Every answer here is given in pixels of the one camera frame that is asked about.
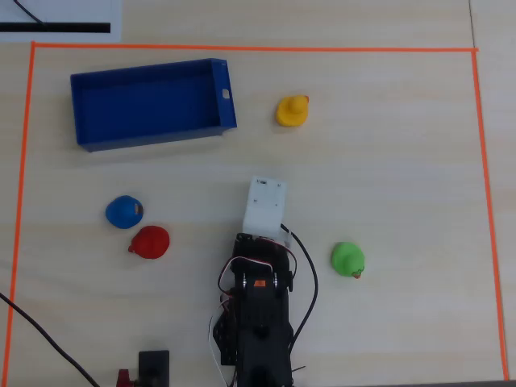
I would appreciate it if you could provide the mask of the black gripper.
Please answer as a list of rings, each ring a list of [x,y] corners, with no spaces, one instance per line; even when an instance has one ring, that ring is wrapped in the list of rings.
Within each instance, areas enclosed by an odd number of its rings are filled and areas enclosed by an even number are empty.
[[[231,295],[242,293],[254,279],[270,279],[272,285],[281,292],[293,291],[293,280],[297,274],[297,258],[284,244],[264,237],[254,237],[239,233],[234,242],[231,271],[235,284]]]

